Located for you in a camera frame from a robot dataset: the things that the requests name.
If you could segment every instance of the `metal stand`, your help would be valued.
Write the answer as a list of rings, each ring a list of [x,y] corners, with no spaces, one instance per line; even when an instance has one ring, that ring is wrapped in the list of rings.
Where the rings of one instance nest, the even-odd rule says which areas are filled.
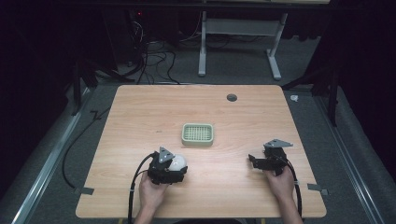
[[[81,93],[81,80],[89,88],[96,88],[98,81],[94,76],[94,69],[89,67],[85,60],[78,58],[75,66],[73,67],[73,100],[74,109],[72,116],[75,116],[81,109],[82,93]]]
[[[280,21],[241,21],[228,19],[208,19],[206,12],[202,14],[201,49],[199,55],[198,76],[206,75],[206,34],[224,35],[268,35],[274,37],[271,49],[266,50],[266,55],[271,66],[275,80],[280,80],[281,75],[276,63],[275,53],[286,24],[287,13],[282,14]]]

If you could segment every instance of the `wire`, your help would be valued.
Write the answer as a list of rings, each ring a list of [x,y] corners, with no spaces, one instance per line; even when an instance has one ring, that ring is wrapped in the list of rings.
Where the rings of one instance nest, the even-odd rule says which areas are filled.
[[[296,195],[297,195],[297,209],[298,209],[298,213],[300,214],[300,217],[303,217],[303,200],[301,198],[301,192],[300,192],[300,186],[298,185],[298,179],[297,179],[297,175],[294,171],[294,167],[293,165],[291,165],[291,162],[285,158],[285,160],[281,157],[278,157],[277,155],[273,155],[274,157],[276,157],[277,159],[283,161],[285,163],[285,165],[289,166],[291,173],[293,174],[293,179],[294,179],[294,187],[296,189]]]
[[[159,43],[161,43],[161,46],[158,49],[155,49],[155,50],[152,49],[150,52],[155,52],[155,51],[165,48],[165,41],[163,41],[163,40],[151,41],[148,43],[148,45],[154,45],[154,44],[159,44]]]
[[[195,35],[195,34],[198,32],[198,28],[199,28],[199,25],[201,23],[201,18],[202,18],[202,12],[200,12],[200,14],[199,14],[198,22],[197,22],[197,25],[195,27],[195,31],[192,33],[192,35],[190,37],[187,37],[186,39],[179,40],[179,42],[183,42],[183,41],[186,41],[186,40],[194,39],[197,36],[200,36],[200,35]]]
[[[145,71],[145,75],[146,75],[146,80],[148,81],[148,84],[154,85],[155,84],[154,76],[152,74],[148,73],[147,71]]]
[[[227,38],[228,36],[227,35],[209,35],[208,36],[208,39],[209,39],[209,37],[212,37],[212,39],[214,39],[214,37],[223,37],[221,40],[216,40],[216,39],[214,39],[214,41],[215,42],[218,42],[218,43],[220,43],[221,41],[223,41],[223,40],[225,40],[225,43],[223,43],[221,46],[218,46],[218,47],[213,47],[213,46],[210,46],[209,44],[208,44],[208,41],[206,41],[206,46],[208,47],[208,48],[210,48],[210,49],[222,49],[222,48],[224,48],[225,46],[227,46],[229,43],[230,43],[230,38]]]
[[[66,152],[64,153],[64,158],[63,158],[63,161],[62,161],[62,176],[64,177],[64,182],[66,182],[66,184],[70,187],[70,188],[72,188],[72,189],[76,189],[77,187],[74,185],[74,184],[72,184],[68,179],[67,179],[67,176],[66,176],[66,171],[65,171],[65,164],[66,164],[66,158],[67,158],[67,155],[68,155],[68,153],[69,153],[69,151],[70,151],[70,149],[72,148],[72,146],[77,142],[77,140],[97,121],[97,120],[99,120],[99,119],[101,119],[102,118],[102,116],[110,109],[110,107],[108,107],[105,111],[103,111],[101,114],[99,114],[99,116],[97,116],[96,118],[94,118],[92,121],[91,121],[91,123],[89,123],[85,128],[84,128],[84,130],[82,130],[82,132],[73,140],[73,142],[70,144],[70,146],[67,148],[67,150],[66,150]]]
[[[145,171],[139,172],[140,169],[142,168],[143,164],[149,159],[149,158],[154,158],[155,152],[149,154],[145,159],[140,162],[139,166],[137,167],[136,172],[134,173],[134,179],[132,180],[131,183],[131,188],[129,191],[129,207],[128,207],[128,224],[132,224],[132,209],[134,208],[134,186],[136,185],[135,181],[137,177],[142,174]]]
[[[256,42],[256,41],[259,41],[259,40],[261,40],[261,39],[264,38],[263,35],[256,35],[256,36],[254,36],[254,37],[253,37],[252,39],[250,39],[250,40],[243,40],[243,39],[234,38],[234,37],[237,37],[237,36],[240,36],[240,35],[230,35],[229,38],[230,38],[232,41],[235,41],[235,42],[242,42],[242,43]]]
[[[113,70],[107,69],[107,68],[103,67],[102,65],[100,65],[99,63],[96,63],[96,62],[88,60],[88,59],[81,59],[80,62],[84,63],[85,65],[89,66],[92,69],[101,70],[105,74],[107,74],[119,81],[123,81],[123,82],[134,82],[134,79],[129,79],[127,77],[136,73],[138,70],[140,70],[140,68],[142,66],[141,60],[139,60],[138,65],[133,70],[129,71],[128,73],[126,73],[124,75],[120,75],[119,73],[117,73]]]
[[[145,73],[146,67],[147,67],[147,64],[148,64],[149,55],[147,53],[147,46],[145,46],[145,52],[146,52],[145,57],[142,59],[142,62],[143,62],[143,67],[142,67],[142,70],[141,70],[142,72],[140,73],[140,76],[139,76],[139,79],[136,82],[136,85],[139,85],[140,80],[142,79],[142,76]]]
[[[164,77],[164,76],[161,75],[161,73],[160,73],[160,71],[159,71],[159,65],[160,65],[161,63],[166,62],[167,54],[172,54],[173,57],[172,57],[171,65],[168,67],[168,69],[167,69],[167,71],[166,71],[167,77]],[[148,66],[153,66],[153,65],[156,66],[155,69],[156,69],[156,72],[157,72],[158,76],[160,76],[161,78],[163,78],[163,79],[165,79],[165,80],[173,81],[173,82],[176,83],[177,85],[180,85],[180,82],[177,81],[177,80],[175,80],[175,79],[173,79],[173,78],[171,77],[171,74],[170,74],[170,72],[171,72],[173,66],[175,65],[175,60],[176,60],[176,54],[175,54],[173,51],[165,50],[165,51],[150,52],[150,53],[148,54],[148,56],[149,56],[149,57],[155,57],[155,58],[159,58],[159,59],[160,59],[160,60],[159,60],[158,62],[156,62],[156,63],[148,64]]]
[[[140,27],[141,32],[140,32],[140,41],[139,41],[139,43],[142,43],[143,34],[144,34],[144,33],[143,33],[143,27],[142,27],[142,25],[140,25],[140,23],[137,22],[137,21],[133,21],[133,23]]]
[[[200,39],[196,39],[196,37],[188,39],[188,40],[185,40],[183,42],[180,42],[180,45],[188,46],[188,47],[195,47],[195,46],[201,45],[201,40]]]

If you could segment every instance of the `gray floor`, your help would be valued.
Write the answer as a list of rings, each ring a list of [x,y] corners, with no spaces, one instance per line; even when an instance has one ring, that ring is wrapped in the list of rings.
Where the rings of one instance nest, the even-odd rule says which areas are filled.
[[[171,76],[180,83],[283,85],[304,73],[318,43],[318,40],[300,42],[297,38],[282,40],[276,59],[283,78],[280,81],[274,81],[263,51],[270,48],[271,39],[262,38],[259,41],[242,42],[240,40],[247,41],[248,38],[238,36],[235,38],[239,41],[232,41],[224,48],[208,49],[206,77],[197,76],[198,46],[180,45],[178,48],[167,46],[161,51],[172,50],[176,54]],[[210,45],[215,47],[222,44],[211,42]],[[158,44],[151,48],[161,47],[162,45]],[[142,84],[152,83],[152,81],[157,84],[169,83],[169,80],[160,75],[166,76],[171,59],[172,55],[168,53],[165,63],[161,63],[158,68],[155,65],[149,66],[147,74],[143,75]],[[156,60],[158,57],[150,57],[149,64],[155,64]],[[127,69],[123,64],[120,65],[121,71]],[[101,80],[100,85],[87,94],[89,96],[87,104],[80,113],[81,117],[68,144],[92,121],[91,110],[104,111],[111,106],[119,85],[120,83],[116,81]],[[312,97],[308,91],[309,88],[310,86],[299,86],[297,89],[285,91],[285,97],[314,175],[318,183],[329,191],[329,195],[323,196],[327,208],[326,217],[307,219],[305,223],[392,223],[396,221],[396,206],[392,200],[392,197],[396,195],[395,184],[371,148],[342,90],[339,93],[336,111],[338,126],[334,128],[329,126],[326,116],[322,113],[322,102],[326,101],[326,97]],[[291,94],[299,95],[299,101],[290,100]],[[59,117],[0,203],[1,224],[12,222],[16,216],[47,157],[59,143],[65,128],[70,123],[71,110],[71,106],[67,107]],[[68,154],[66,173],[79,187],[84,184],[105,122],[106,114],[77,140]],[[342,137],[341,143],[336,141],[337,134]],[[346,148],[347,155],[340,149],[342,147]],[[349,157],[353,159],[352,165],[345,163]],[[368,189],[369,194],[359,193],[361,187]],[[365,204],[367,200],[371,200],[362,198],[361,195],[369,195],[373,203]],[[78,196],[73,194],[64,183],[60,165],[58,165],[29,223],[119,222],[116,219],[80,219],[75,215],[77,203]],[[373,220],[373,217],[376,217],[373,215],[375,210],[379,212],[380,219]],[[280,223],[280,219],[269,218],[266,222]]]

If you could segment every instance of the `white ball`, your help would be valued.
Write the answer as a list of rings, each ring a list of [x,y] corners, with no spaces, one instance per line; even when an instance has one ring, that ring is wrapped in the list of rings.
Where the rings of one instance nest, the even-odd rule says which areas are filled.
[[[170,171],[180,171],[186,166],[187,166],[186,159],[184,159],[183,156],[176,154],[175,157],[172,159],[172,163],[168,169]]]

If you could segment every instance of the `metal rail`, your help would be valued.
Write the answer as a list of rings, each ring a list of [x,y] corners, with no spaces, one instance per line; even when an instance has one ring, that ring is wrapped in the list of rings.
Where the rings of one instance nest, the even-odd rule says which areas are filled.
[[[355,162],[353,161],[352,157],[349,155],[347,151],[347,147],[344,144],[344,141],[341,137],[341,134],[338,130],[332,126],[332,122],[327,117],[327,109],[326,105],[323,102],[322,98],[315,97],[315,102],[325,118],[326,123],[329,127],[329,130],[332,132],[332,136],[337,144],[338,154],[340,155],[341,163],[344,164],[346,168],[346,173],[349,176],[349,179],[354,187],[360,201],[361,205],[366,212],[367,217],[369,218],[371,223],[384,223],[384,219],[382,218],[381,214],[379,213],[378,208],[373,201],[373,197],[370,193],[370,190],[367,188],[361,174],[359,173],[358,168],[355,166]]]
[[[32,217],[35,208],[37,207],[44,191],[47,188],[47,185],[52,178],[53,173],[56,170],[57,164],[59,163],[64,154],[65,145],[67,143],[67,140],[69,139],[69,136],[75,129],[79,118],[81,117],[81,111],[88,103],[89,98],[92,95],[88,88],[86,88],[83,92],[83,96],[86,95],[88,96],[83,102],[81,110],[79,110],[79,112],[75,116],[71,117],[71,119],[69,120],[69,125],[66,127],[61,139],[58,141],[58,143],[54,146],[51,153],[49,154],[46,163],[44,163],[43,168],[41,168],[41,171],[38,174],[35,183],[31,187],[28,195],[23,201],[17,215],[14,217],[12,224],[28,223],[29,219]]]

